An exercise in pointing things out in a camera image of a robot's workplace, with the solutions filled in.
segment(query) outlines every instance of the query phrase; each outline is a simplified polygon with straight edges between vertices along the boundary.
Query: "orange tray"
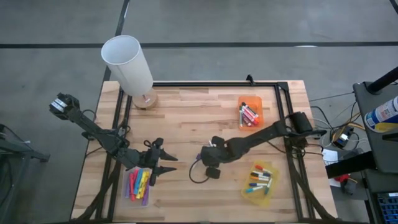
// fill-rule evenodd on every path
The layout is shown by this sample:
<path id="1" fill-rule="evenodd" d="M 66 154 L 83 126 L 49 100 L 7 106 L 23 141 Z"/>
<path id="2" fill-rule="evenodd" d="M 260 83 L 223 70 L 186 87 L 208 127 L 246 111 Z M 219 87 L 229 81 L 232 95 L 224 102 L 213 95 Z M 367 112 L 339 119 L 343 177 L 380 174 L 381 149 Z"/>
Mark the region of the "orange tray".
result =
<path id="1" fill-rule="evenodd" d="M 264 116 L 262 115 L 262 100 L 261 97 L 259 96 L 240 96 L 238 98 L 238 119 L 239 119 L 239 107 L 242 105 L 242 103 L 247 104 L 250 109 L 252 109 L 256 114 L 259 115 L 259 123 L 257 125 L 253 125 L 251 127 L 248 127 L 245 125 L 243 121 L 243 126 L 241 127 L 238 122 L 238 128 L 240 130 L 244 131 L 257 131 L 258 129 L 261 129 L 264 125 Z"/>

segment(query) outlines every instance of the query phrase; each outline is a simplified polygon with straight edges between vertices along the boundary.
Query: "lamp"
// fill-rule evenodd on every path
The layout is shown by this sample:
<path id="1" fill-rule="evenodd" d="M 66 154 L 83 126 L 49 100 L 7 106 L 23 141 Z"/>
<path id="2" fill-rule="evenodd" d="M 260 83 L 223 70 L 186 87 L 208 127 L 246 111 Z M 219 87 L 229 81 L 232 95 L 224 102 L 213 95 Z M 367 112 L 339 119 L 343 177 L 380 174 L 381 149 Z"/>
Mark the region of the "lamp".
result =
<path id="1" fill-rule="evenodd" d="M 137 39 L 129 35 L 113 37 L 103 45 L 101 56 L 137 108 L 147 110 L 156 105 L 154 79 Z"/>

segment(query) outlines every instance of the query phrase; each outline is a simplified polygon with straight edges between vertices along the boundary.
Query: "white lamp shade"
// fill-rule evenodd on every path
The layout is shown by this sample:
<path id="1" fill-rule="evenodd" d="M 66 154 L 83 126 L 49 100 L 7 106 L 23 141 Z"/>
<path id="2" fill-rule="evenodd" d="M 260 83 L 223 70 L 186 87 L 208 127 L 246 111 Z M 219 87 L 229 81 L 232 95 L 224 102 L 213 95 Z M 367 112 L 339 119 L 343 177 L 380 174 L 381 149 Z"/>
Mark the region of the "white lamp shade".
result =
<path id="1" fill-rule="evenodd" d="M 113 37 L 102 46 L 101 56 L 128 95 L 144 95 L 152 88 L 154 79 L 137 39 Z"/>

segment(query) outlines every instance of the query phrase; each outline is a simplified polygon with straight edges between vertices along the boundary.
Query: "gray floor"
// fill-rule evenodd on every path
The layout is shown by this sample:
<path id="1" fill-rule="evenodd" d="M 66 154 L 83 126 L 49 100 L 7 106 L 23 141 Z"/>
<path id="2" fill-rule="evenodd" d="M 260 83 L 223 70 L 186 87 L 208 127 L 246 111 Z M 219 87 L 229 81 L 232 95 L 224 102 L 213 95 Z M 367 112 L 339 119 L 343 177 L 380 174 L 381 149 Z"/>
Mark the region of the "gray floor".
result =
<path id="1" fill-rule="evenodd" d="M 122 0 L 0 0 L 0 44 L 101 43 L 114 35 Z M 132 0 L 123 34 L 149 42 L 398 41 L 388 0 Z M 155 80 L 305 80 L 310 99 L 352 91 L 397 66 L 398 47 L 144 49 Z M 0 123 L 43 152 L 33 162 L 16 223 L 68 220 L 87 141 L 48 111 L 58 92 L 95 109 L 104 75 L 99 49 L 0 49 Z M 354 102 L 312 104 L 332 120 Z M 322 118 L 314 111 L 315 117 Z M 333 121 L 344 122 L 349 110 Z M 368 149 L 367 144 L 361 147 Z M 366 221 L 363 202 L 333 189 L 339 217 Z"/>

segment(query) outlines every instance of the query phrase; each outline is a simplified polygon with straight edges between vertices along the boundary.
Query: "yellow marker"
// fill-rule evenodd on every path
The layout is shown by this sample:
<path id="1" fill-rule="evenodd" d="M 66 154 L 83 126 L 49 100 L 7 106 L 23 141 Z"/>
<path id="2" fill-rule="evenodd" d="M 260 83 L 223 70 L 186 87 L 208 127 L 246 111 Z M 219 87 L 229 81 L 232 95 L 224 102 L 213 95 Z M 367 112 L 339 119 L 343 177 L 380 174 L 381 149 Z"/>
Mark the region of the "yellow marker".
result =
<path id="1" fill-rule="evenodd" d="M 143 188 L 143 186 L 145 186 L 144 180 L 145 180 L 145 177 L 146 177 L 146 176 L 147 176 L 147 172 L 144 172 L 144 173 L 142 174 L 141 181 L 139 182 L 139 189 L 138 189 L 138 193 L 137 193 L 137 195 L 136 195 L 136 198 L 137 198 L 137 199 L 140 199 L 140 198 L 141 198 L 142 188 Z"/>
<path id="2" fill-rule="evenodd" d="M 143 186 L 143 188 L 142 188 L 142 191 L 141 191 L 141 198 L 143 198 L 144 197 L 144 194 L 145 194 L 145 189 L 146 189 L 146 187 L 147 187 L 147 181 L 148 181 L 148 179 L 149 179 L 149 171 L 145 171 L 145 179 L 144 179 L 144 186 Z"/>

